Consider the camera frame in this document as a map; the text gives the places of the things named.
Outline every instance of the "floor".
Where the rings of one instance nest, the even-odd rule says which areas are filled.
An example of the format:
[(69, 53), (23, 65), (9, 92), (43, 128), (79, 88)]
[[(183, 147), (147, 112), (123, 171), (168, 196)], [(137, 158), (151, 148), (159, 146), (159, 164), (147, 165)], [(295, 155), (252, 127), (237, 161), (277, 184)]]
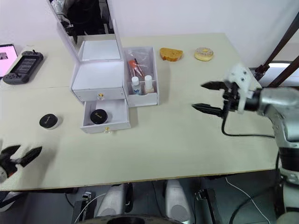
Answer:
[[(228, 176), (227, 179), (248, 194), (252, 195), (271, 185), (274, 179), (273, 171), (260, 171)], [(215, 190), (216, 200), (224, 224), (229, 223), (230, 216), (237, 205), (246, 199), (239, 190), (231, 187), (225, 178), (210, 180), (209, 178), (183, 178), (179, 180), (184, 188), (189, 204), (193, 205), (194, 193), (199, 189), (211, 188)], [(163, 181), (153, 181), (157, 192), (157, 201), (165, 213), (164, 198), (162, 196)], [(133, 183), (134, 206), (131, 214), (151, 214), (159, 216), (155, 194), (151, 182)], [(80, 200), (85, 191), (93, 191), (96, 195), (107, 192), (109, 186), (82, 187), (76, 194), (68, 194), (71, 203)], [(102, 197), (97, 201), (96, 210)], [(276, 223), (271, 193), (255, 199), (261, 211), (268, 217), (272, 224)], [(206, 201), (196, 201), (196, 224), (211, 224), (208, 216)], [(29, 193), (26, 198), (20, 199), (13, 206), (0, 212), (0, 223), (6, 224), (71, 224), (73, 208), (67, 203), (64, 194)], [(267, 224), (256, 208), (248, 203), (235, 218), (235, 224)]]

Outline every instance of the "white bottle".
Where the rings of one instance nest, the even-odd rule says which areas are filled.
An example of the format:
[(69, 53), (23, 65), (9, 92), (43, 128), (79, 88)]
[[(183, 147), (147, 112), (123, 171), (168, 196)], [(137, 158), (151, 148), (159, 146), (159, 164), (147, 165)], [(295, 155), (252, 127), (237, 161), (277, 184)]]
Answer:
[(153, 79), (150, 75), (144, 77), (145, 86), (144, 86), (144, 94), (155, 92), (153, 87)]
[(142, 95), (139, 79), (136, 76), (132, 77), (132, 89), (133, 94)]

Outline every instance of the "drawer knob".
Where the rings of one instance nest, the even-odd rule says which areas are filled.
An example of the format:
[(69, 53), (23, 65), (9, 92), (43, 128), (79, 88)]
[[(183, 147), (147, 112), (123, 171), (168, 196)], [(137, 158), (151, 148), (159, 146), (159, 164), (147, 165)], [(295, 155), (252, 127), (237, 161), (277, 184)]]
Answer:
[(104, 133), (111, 134), (111, 133), (112, 133), (112, 131), (110, 130), (110, 128), (109, 128), (109, 127), (105, 127)]
[(99, 93), (98, 94), (98, 100), (103, 100), (104, 99), (104, 94), (103, 93)]

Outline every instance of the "phone screen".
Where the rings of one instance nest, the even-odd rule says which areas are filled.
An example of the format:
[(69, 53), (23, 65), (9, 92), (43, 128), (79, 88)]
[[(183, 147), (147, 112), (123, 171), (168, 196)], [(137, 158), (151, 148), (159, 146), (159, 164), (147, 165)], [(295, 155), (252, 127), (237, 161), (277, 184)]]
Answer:
[(17, 57), (12, 44), (0, 45), (0, 79), (9, 72), (8, 70)]

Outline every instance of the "black lid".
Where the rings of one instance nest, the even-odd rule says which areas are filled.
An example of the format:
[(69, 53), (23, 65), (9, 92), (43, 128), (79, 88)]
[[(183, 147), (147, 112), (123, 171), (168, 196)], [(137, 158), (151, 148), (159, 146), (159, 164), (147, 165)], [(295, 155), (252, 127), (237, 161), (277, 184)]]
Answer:
[(39, 125), (44, 128), (53, 127), (58, 121), (58, 118), (54, 114), (46, 114), (39, 120)]
[(102, 109), (97, 109), (93, 111), (92, 114), (90, 115), (90, 120), (92, 120), (92, 122), (95, 123), (96, 125), (103, 124), (107, 120), (107, 118), (108, 115), (106, 111)]

